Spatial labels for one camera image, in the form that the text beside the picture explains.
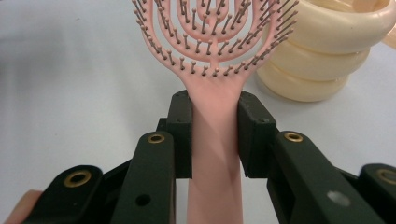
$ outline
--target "beige vase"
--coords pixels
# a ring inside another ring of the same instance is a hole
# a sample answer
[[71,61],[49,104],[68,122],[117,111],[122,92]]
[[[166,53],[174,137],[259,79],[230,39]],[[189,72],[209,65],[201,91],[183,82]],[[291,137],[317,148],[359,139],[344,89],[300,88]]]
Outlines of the beige vase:
[[294,33],[258,70],[257,81],[301,102],[340,91],[396,22],[394,0],[301,0],[296,10]]

